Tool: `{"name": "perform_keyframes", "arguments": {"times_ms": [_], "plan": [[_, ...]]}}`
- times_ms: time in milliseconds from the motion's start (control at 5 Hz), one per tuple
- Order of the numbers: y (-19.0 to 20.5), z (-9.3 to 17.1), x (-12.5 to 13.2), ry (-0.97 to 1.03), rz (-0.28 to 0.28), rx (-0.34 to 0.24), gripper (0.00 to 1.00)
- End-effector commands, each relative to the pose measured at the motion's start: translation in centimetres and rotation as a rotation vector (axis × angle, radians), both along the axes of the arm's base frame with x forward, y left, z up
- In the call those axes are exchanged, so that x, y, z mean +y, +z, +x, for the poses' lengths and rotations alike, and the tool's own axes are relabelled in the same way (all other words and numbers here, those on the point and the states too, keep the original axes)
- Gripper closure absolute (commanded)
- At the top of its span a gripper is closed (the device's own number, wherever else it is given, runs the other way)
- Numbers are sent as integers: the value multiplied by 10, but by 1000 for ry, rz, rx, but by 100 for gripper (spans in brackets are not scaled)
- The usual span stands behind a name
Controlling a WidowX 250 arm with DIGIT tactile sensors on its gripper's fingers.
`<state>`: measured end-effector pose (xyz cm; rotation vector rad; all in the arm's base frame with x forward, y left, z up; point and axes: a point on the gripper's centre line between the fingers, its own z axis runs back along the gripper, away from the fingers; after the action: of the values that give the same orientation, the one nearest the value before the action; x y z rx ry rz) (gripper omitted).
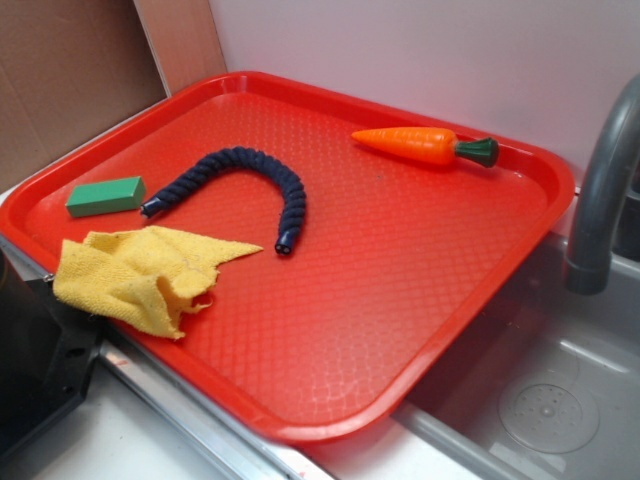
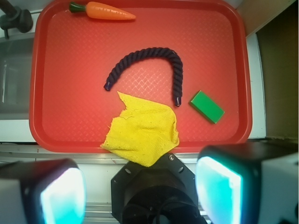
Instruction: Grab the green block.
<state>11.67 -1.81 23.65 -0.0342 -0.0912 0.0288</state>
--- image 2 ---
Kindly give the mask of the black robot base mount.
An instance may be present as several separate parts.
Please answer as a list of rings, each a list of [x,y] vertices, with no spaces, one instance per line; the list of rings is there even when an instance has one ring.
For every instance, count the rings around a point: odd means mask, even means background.
[[[121,224],[205,224],[195,174],[174,154],[150,166],[128,162],[111,179],[112,216]]]

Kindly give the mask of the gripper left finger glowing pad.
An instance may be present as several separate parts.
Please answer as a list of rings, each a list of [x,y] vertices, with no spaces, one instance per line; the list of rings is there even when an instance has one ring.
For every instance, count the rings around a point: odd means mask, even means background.
[[[75,161],[1,164],[2,224],[81,224],[85,208],[85,178]]]

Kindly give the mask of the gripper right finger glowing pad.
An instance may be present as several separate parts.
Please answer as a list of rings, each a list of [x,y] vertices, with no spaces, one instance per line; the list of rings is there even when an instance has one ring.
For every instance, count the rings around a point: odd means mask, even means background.
[[[299,146],[279,140],[207,146],[198,156],[195,185],[214,224],[296,224]]]

